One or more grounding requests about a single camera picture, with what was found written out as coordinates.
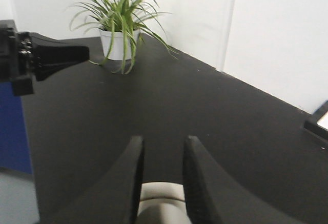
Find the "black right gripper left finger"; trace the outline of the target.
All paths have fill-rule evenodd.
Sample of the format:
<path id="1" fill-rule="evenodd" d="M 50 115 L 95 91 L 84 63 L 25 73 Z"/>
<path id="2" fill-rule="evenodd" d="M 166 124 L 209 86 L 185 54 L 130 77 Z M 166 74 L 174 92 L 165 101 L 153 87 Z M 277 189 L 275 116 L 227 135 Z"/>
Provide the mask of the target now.
<path id="1" fill-rule="evenodd" d="M 100 180 L 45 223 L 135 223 L 143 173 L 144 139 L 135 135 Z"/>

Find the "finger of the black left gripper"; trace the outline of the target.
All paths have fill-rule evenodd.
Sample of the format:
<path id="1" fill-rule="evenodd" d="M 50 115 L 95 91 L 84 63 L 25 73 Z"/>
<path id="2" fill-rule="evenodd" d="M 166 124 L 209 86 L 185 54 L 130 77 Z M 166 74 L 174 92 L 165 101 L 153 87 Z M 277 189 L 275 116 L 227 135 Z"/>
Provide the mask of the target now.
<path id="1" fill-rule="evenodd" d="M 89 60 L 89 47 L 30 33 L 32 67 L 36 80 Z"/>

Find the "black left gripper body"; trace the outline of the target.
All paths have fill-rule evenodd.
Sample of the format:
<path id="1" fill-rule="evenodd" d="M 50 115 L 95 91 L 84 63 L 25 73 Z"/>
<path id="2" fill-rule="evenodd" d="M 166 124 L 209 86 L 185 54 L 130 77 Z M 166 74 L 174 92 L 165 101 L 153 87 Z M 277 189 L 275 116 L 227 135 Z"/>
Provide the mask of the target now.
<path id="1" fill-rule="evenodd" d="M 32 40 L 18 32 L 14 20 L 1 20 L 1 83 L 10 83 L 15 96 L 34 93 Z"/>

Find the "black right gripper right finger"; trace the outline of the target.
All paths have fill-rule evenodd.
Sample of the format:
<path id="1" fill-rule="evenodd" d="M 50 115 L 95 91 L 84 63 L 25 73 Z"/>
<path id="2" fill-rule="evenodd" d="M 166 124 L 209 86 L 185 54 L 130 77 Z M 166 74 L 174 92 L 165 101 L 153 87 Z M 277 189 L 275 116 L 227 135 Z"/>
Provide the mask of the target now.
<path id="1" fill-rule="evenodd" d="M 183 190 L 191 223 L 297 223 L 235 181 L 196 136 L 183 147 Z"/>

